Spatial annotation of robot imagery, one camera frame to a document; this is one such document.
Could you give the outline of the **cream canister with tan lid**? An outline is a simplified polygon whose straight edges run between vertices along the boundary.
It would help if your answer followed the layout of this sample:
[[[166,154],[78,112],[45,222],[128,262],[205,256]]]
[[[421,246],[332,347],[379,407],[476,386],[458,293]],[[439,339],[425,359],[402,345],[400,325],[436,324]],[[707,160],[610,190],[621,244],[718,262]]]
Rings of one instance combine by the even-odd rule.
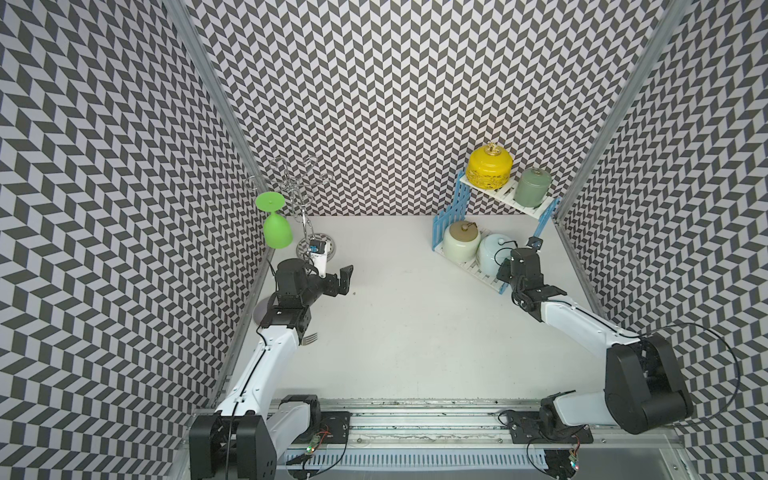
[[[471,261],[479,247],[481,234],[475,222],[456,221],[447,227],[443,239],[443,253],[454,263]]]

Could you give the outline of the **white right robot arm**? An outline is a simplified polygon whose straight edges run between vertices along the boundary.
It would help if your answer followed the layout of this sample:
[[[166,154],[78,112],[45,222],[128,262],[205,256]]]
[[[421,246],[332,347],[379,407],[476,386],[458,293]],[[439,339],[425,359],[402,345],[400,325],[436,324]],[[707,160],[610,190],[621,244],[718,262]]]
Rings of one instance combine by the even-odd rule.
[[[664,337],[626,330],[577,305],[561,288],[546,284],[533,247],[512,249],[497,278],[510,286],[515,305],[577,342],[604,368],[600,390],[560,392],[541,400],[541,436],[561,440],[593,424],[641,434],[693,415],[685,378]]]

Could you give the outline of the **yellow ceramic canister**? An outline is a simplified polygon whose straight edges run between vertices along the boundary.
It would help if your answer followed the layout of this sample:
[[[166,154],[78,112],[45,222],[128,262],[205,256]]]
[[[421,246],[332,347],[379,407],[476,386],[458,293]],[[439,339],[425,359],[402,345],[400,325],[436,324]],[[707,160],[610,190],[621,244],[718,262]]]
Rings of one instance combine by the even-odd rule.
[[[509,181],[513,164],[513,156],[503,146],[489,142],[471,153],[465,176],[475,187],[498,190]]]

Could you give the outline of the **pale blue ceramic canister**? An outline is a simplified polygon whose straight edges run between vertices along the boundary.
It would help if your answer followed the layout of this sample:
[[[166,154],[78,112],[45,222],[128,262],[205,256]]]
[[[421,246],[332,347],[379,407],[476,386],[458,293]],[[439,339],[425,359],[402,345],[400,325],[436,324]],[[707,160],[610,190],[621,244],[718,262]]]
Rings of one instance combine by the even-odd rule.
[[[513,247],[515,244],[515,240],[504,234],[492,233],[487,235],[480,242],[476,251],[480,272],[485,276],[495,278],[502,262],[502,251]]]

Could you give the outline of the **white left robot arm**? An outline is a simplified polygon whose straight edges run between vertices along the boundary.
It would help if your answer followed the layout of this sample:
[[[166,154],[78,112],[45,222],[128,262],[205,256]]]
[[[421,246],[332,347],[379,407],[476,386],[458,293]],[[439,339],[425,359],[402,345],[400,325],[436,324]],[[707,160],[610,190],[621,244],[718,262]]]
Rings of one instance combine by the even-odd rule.
[[[300,258],[278,264],[275,291],[257,305],[259,346],[221,403],[190,428],[192,479],[273,479],[288,447],[319,430],[315,395],[288,396],[274,414],[269,410],[289,360],[303,344],[311,306],[323,296],[348,294],[353,272],[348,265],[322,275]]]

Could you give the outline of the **blue white wooden shelf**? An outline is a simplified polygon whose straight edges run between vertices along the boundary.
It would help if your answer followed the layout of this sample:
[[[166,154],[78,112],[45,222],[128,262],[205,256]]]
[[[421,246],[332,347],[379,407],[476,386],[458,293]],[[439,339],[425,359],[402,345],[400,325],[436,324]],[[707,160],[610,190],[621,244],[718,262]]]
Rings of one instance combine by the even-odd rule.
[[[474,221],[466,219],[471,191],[478,190],[489,197],[511,206],[539,221],[534,235],[539,237],[560,202],[546,196],[538,206],[529,207],[516,201],[518,182],[510,179],[496,190],[480,189],[473,185],[464,172],[456,180],[451,204],[440,210],[433,219],[432,250],[456,264],[479,281],[503,293],[508,284],[497,278],[502,263],[501,256],[508,255],[518,242],[501,233],[486,230]]]

